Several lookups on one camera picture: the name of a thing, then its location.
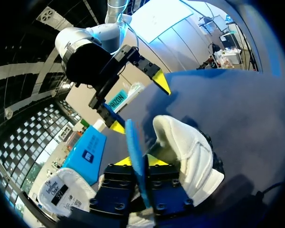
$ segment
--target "cable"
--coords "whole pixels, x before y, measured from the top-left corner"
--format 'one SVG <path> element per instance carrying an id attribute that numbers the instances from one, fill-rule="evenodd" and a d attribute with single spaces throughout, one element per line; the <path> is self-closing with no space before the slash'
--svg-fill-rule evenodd
<path id="1" fill-rule="evenodd" d="M 123 71 L 124 71 L 124 69 L 125 69 L 125 66 L 126 66 L 126 65 L 124 65 L 124 67 L 123 67 L 122 71 L 118 74 L 118 76 L 122 74 L 122 72 L 123 72 Z"/>
<path id="2" fill-rule="evenodd" d="M 134 31 L 134 29 L 131 27 L 130 24 L 128 24 L 126 21 L 123 20 L 123 16 L 121 16 L 121 19 L 127 26 L 129 26 L 129 29 L 134 33 L 134 35 L 136 37 L 136 46 L 137 46 L 137 48 L 139 50 L 139 39 L 138 39 L 138 36 L 137 36 L 136 32 Z"/>
<path id="3" fill-rule="evenodd" d="M 238 33 L 239 38 L 240 38 L 241 43 L 242 43 L 242 48 L 243 48 L 244 58 L 245 58 L 245 70 L 247 70 L 247 59 L 246 59 L 246 53 L 245 53 L 245 50 L 244 50 L 244 43 L 243 43 L 242 37 L 241 37 L 241 35 L 240 35 L 239 31 L 238 31 L 238 26 L 237 26 L 237 25 L 235 25 L 235 26 L 236 26 L 237 33 Z"/>
<path id="4" fill-rule="evenodd" d="M 210 9 L 209 5 L 208 5 L 206 2 L 205 2 L 205 4 L 206 4 L 206 6 L 209 8 L 209 10 L 210 10 L 210 12 L 211 12 L 211 14 L 212 14 L 212 18 L 214 18 L 213 12 L 212 12 L 212 10 Z"/>
<path id="5" fill-rule="evenodd" d="M 278 183 L 276 183 L 276 184 L 270 186 L 269 188 L 267 188 L 267 189 L 265 189 L 265 190 L 263 191 L 263 194 L 265 195 L 265 194 L 268 193 L 270 190 L 272 190 L 272 189 L 274 189 L 274 188 L 276 188 L 276 187 L 279 187 L 279 186 L 281 186 L 281 185 L 284 185 L 284 182 L 278 182 Z"/>
<path id="6" fill-rule="evenodd" d="M 266 193 L 268 193 L 269 191 L 271 191 L 272 189 L 279 187 L 281 185 L 284 185 L 284 182 L 278 182 L 276 184 L 271 185 L 269 188 L 265 189 L 264 191 L 258 191 L 256 193 L 256 197 L 259 198 L 260 200 L 262 200 L 265 196 Z"/>

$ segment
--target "gray table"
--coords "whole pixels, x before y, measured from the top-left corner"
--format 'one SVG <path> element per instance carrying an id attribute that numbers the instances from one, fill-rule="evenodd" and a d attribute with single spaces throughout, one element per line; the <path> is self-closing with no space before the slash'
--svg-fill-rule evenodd
<path id="1" fill-rule="evenodd" d="M 208 133 L 223 160 L 225 179 L 211 196 L 223 210 L 285 179 L 285 81 L 252 71 L 199 70 L 166 75 L 172 94 L 148 86 L 120 115 L 141 123 L 146 145 L 152 120 L 166 114 Z M 100 171 L 128 156 L 125 136 L 105 129 Z M 278 188 L 266 194 L 269 203 Z"/>

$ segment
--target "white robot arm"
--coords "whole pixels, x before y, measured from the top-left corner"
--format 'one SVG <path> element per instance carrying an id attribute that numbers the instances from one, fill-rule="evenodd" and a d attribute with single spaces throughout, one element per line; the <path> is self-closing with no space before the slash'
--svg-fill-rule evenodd
<path id="1" fill-rule="evenodd" d="M 91 28 L 68 27 L 62 30 L 55 40 L 61 58 L 70 45 L 82 39 L 94 41 L 110 54 L 116 53 L 124 40 L 127 25 L 131 22 L 131 16 L 122 14 L 128 2 L 129 0 L 108 0 L 105 24 Z"/>

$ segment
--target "desk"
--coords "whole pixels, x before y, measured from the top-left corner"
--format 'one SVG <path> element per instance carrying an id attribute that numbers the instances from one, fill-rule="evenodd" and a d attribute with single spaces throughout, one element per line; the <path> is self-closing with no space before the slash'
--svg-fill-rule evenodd
<path id="1" fill-rule="evenodd" d="M 225 179 L 211 196 L 222 211 L 248 194 L 285 179 L 285 81 L 258 72 L 209 69 L 166 75 L 172 94 L 151 84 L 121 112 L 141 123 L 148 146 L 152 120 L 175 117 L 208 133 L 222 158 Z M 128 156 L 125 136 L 105 129 L 101 173 Z M 279 188 L 265 195 L 269 203 Z"/>

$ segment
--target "label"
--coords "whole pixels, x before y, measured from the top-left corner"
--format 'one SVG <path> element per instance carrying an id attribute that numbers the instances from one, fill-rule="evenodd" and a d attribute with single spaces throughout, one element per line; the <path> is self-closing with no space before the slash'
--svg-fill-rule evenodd
<path id="1" fill-rule="evenodd" d="M 109 103 L 108 105 L 114 111 L 126 98 L 127 93 L 122 89 Z"/>
<path id="2" fill-rule="evenodd" d="M 68 190 L 67 185 L 62 186 L 62 188 L 57 191 L 57 193 L 54 196 L 54 198 L 52 199 L 51 203 L 54 204 L 55 206 L 57 206 L 57 204 L 59 203 L 59 201 L 61 200 L 62 196 L 65 194 L 65 192 L 67 190 Z"/>
<path id="3" fill-rule="evenodd" d="M 167 163 L 163 162 L 162 160 L 155 158 L 154 156 L 152 156 L 150 154 L 147 154 L 147 156 L 148 156 L 149 166 L 168 165 Z M 130 159 L 130 157 L 127 157 L 127 158 L 119 161 L 118 163 L 115 163 L 115 165 L 132 165 L 131 159 Z"/>
<path id="4" fill-rule="evenodd" d="M 69 194 L 64 199 L 59 207 L 64 207 L 65 209 L 71 210 L 71 207 L 75 207 L 78 209 L 83 209 L 82 202 L 77 199 L 74 195 Z"/>
<path id="5" fill-rule="evenodd" d="M 63 193 L 59 192 L 63 188 L 63 186 L 65 186 L 65 184 L 58 176 L 54 176 L 50 180 L 46 181 L 45 186 L 45 194 L 48 194 L 48 198 L 51 201 L 53 200 L 53 198 L 56 197 L 57 193 L 59 193 L 57 196 L 62 196 L 66 192 L 66 190 Z"/>

